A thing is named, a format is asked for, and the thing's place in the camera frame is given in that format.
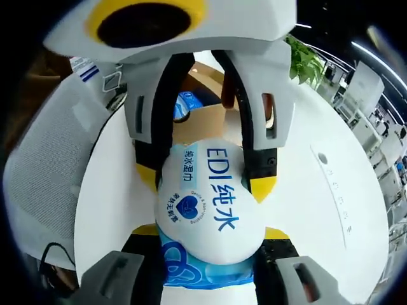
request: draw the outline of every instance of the potted plant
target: potted plant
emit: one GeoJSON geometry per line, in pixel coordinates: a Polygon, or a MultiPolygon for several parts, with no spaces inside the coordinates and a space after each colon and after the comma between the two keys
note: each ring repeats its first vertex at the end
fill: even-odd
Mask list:
{"type": "Polygon", "coordinates": [[[316,53],[290,34],[286,36],[285,42],[291,46],[290,78],[298,76],[300,84],[308,79],[311,84],[314,80],[318,83],[324,67],[316,53]]]}

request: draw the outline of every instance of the white wet wipes package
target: white wet wipes package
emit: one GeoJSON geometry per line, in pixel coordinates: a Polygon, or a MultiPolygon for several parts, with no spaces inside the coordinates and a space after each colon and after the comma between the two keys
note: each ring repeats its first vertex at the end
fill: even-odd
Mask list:
{"type": "Polygon", "coordinates": [[[223,280],[242,279],[242,264],[250,266],[247,260],[265,236],[259,204],[242,184],[243,171],[243,150],[223,139],[171,149],[162,169],[155,216],[172,283],[192,287],[193,279],[201,277],[196,283],[202,284],[208,276],[202,273],[208,270],[208,282],[216,282],[216,287],[222,287],[223,280]],[[234,264],[239,274],[231,274],[234,264]]]}

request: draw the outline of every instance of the white mesh fabric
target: white mesh fabric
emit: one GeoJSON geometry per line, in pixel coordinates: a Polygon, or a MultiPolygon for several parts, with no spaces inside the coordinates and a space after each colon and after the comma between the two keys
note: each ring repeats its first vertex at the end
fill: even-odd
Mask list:
{"type": "MultiPolygon", "coordinates": [[[[76,189],[108,117],[73,74],[55,90],[9,158],[6,201],[15,237],[28,254],[39,259],[45,246],[56,241],[73,258],[76,189]]],[[[53,254],[57,261],[67,260],[61,250],[51,250],[48,256],[53,254]]]]}

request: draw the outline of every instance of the heart logo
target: heart logo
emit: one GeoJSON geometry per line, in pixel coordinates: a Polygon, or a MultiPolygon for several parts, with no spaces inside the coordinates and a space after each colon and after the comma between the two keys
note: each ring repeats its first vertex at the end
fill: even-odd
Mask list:
{"type": "Polygon", "coordinates": [[[198,200],[194,196],[187,196],[181,199],[176,208],[184,218],[194,219],[198,215],[197,204],[198,200]]]}

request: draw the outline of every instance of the white round table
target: white round table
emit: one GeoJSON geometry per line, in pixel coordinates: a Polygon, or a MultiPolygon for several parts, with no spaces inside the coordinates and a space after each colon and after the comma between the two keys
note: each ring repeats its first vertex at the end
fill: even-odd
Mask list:
{"type": "MultiPolygon", "coordinates": [[[[345,298],[364,303],[387,261],[387,216],[379,183],[361,145],[331,106],[306,84],[293,83],[293,92],[296,108],[287,144],[279,149],[278,183],[262,204],[265,221],[287,233],[300,255],[331,273],[345,298]]],[[[236,141],[238,117],[227,117],[225,137],[236,141]]],[[[103,256],[121,250],[135,228],[154,223],[154,202],[135,170],[121,108],[100,136],[79,194],[74,236],[79,281],[103,256]]],[[[191,302],[256,304],[256,295],[253,284],[164,288],[162,304],[191,302]]]]}

